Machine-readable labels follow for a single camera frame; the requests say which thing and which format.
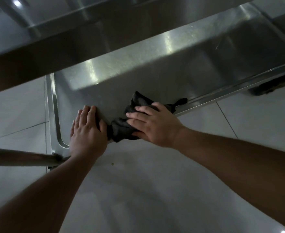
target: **forearm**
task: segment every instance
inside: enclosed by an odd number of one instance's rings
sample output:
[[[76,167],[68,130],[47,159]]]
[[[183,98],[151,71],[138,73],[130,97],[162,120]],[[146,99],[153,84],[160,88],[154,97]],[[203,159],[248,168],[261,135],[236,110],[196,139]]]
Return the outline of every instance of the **forearm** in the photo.
[[[174,148],[285,225],[285,152],[190,129],[178,134]]]
[[[58,232],[94,162],[70,158],[31,184],[0,208],[0,232]]]

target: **person's right arm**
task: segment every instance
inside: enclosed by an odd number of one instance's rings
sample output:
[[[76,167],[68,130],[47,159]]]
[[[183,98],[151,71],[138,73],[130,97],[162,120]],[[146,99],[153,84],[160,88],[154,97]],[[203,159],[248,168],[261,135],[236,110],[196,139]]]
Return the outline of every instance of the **person's right arm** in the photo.
[[[285,226],[285,152],[186,128],[160,103],[127,113],[136,135],[208,168],[250,204]]]

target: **black cloth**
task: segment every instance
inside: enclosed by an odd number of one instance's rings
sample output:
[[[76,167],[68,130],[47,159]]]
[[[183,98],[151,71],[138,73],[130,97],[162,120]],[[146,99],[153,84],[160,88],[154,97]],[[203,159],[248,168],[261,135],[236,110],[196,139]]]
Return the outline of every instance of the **black cloth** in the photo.
[[[126,113],[133,113],[137,112],[135,110],[135,106],[148,106],[152,109],[157,109],[157,107],[151,105],[154,101],[150,100],[149,98],[145,97],[144,95],[140,94],[138,91],[135,91],[133,97],[131,99],[131,104],[125,108],[124,114]],[[183,105],[188,102],[187,98],[179,99],[174,104],[166,104],[164,105],[171,113],[176,111],[176,106]],[[133,128],[129,125],[126,121],[128,118],[116,118],[111,122],[111,125],[107,127],[107,135],[108,140],[112,139],[115,142],[119,142],[123,139],[129,140],[137,140],[139,137],[133,136],[132,133],[138,131],[137,129]]]

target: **person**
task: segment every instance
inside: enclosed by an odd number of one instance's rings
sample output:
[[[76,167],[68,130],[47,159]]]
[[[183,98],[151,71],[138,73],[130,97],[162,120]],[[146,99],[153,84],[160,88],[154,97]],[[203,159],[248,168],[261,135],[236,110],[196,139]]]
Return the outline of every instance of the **person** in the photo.
[[[191,130],[165,106],[128,113],[133,135],[178,150],[208,168],[250,204],[285,226],[285,152]],[[96,107],[79,110],[70,132],[71,157],[0,208],[0,232],[58,232],[83,179],[107,147]]]

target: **metal pole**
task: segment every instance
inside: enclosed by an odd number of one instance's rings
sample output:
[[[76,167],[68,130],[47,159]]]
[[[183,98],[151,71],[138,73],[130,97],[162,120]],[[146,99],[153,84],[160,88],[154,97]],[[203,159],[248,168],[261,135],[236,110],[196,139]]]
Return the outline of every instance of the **metal pole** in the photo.
[[[0,166],[58,166],[69,157],[0,149]]]

